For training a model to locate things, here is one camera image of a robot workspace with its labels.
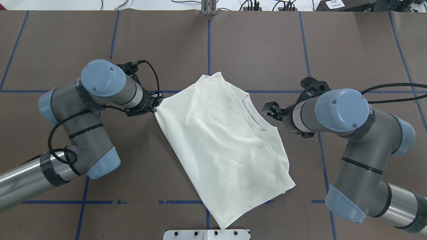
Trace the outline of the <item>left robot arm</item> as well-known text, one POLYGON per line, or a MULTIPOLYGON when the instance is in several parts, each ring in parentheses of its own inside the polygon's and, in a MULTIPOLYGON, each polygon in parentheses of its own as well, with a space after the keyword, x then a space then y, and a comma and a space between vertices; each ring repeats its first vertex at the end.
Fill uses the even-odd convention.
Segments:
POLYGON ((12 208, 48 190, 87 175, 97 179, 121 163, 116 148, 99 117, 108 108, 127 117, 156 112, 163 100, 141 84, 140 64, 152 70, 147 60, 113 64, 96 59, 87 63, 74 83, 54 88, 38 100, 40 114, 53 128, 47 150, 1 174, 1 211, 12 208))

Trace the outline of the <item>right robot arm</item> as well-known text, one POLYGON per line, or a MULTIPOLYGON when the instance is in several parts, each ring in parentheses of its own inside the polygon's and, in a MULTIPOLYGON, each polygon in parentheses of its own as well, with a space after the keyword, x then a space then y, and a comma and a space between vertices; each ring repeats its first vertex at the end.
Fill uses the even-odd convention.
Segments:
POLYGON ((303 138, 331 132, 348 141, 325 199, 329 211, 355 223, 367 216, 379 218, 405 232, 426 236, 426 197, 382 179, 390 157, 403 155, 413 146, 415 130, 396 115, 374 108, 375 101, 364 97, 379 88, 426 85, 390 83, 360 92, 332 90, 313 77, 300 84, 304 90, 293 105, 280 108, 274 101, 267 102, 262 112, 303 138))

